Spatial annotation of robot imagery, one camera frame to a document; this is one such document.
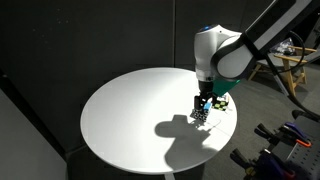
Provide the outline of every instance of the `green object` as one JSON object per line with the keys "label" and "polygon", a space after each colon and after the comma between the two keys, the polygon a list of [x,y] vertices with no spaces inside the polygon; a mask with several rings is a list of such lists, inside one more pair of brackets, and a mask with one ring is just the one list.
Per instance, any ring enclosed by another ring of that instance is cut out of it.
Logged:
{"label": "green object", "polygon": [[240,82],[240,80],[236,81],[226,81],[224,79],[215,79],[213,81],[213,94],[215,94],[218,97],[222,97],[226,92],[228,92],[230,89],[232,89],[235,85],[237,85]]}
{"label": "green object", "polygon": [[220,111],[225,111],[227,109],[229,102],[226,101],[217,101],[213,106],[213,109],[218,109]]}

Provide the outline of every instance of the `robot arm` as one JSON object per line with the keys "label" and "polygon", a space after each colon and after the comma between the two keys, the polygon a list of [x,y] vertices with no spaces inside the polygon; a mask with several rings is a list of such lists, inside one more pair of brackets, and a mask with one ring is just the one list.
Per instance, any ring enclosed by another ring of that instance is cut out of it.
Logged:
{"label": "robot arm", "polygon": [[200,95],[195,110],[202,113],[208,99],[224,95],[247,76],[256,60],[319,7],[319,0],[274,0],[243,33],[219,25],[195,36],[196,75]]}

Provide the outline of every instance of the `white round table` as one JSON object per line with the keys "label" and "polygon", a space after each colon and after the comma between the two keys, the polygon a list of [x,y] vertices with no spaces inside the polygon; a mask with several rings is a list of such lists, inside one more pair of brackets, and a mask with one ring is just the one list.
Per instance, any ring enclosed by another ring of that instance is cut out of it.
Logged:
{"label": "white round table", "polygon": [[229,94],[226,111],[212,109],[205,123],[190,117],[199,94],[193,71],[151,68],[108,82],[86,103],[81,132],[90,149],[119,169],[170,174],[198,166],[230,140],[237,123]]}

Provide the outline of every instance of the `equipment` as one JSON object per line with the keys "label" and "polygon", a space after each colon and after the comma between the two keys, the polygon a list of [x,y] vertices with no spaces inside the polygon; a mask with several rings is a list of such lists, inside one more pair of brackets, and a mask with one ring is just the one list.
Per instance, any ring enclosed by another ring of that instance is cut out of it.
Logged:
{"label": "equipment", "polygon": [[285,87],[267,51],[284,39],[291,29],[320,5],[318,0],[274,0],[259,18],[243,33],[230,31],[220,25],[206,26],[195,35],[194,54],[200,95],[195,96],[196,117],[205,120],[205,104],[222,97],[240,79],[247,76],[256,60],[266,59],[275,79],[286,96],[304,108]]}
{"label": "equipment", "polygon": [[284,123],[275,133],[259,124],[255,133],[270,144],[258,159],[247,160],[238,149],[230,154],[245,169],[244,179],[319,179],[320,124],[305,115],[293,111],[294,123]]}

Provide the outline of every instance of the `black wall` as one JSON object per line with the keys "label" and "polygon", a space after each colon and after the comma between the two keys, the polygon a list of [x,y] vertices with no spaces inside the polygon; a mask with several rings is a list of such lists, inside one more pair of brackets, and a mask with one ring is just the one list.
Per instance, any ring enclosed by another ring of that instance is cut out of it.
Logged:
{"label": "black wall", "polygon": [[1,1],[0,69],[68,152],[83,144],[81,107],[104,83],[148,67],[194,70],[198,29],[245,30],[270,2]]}

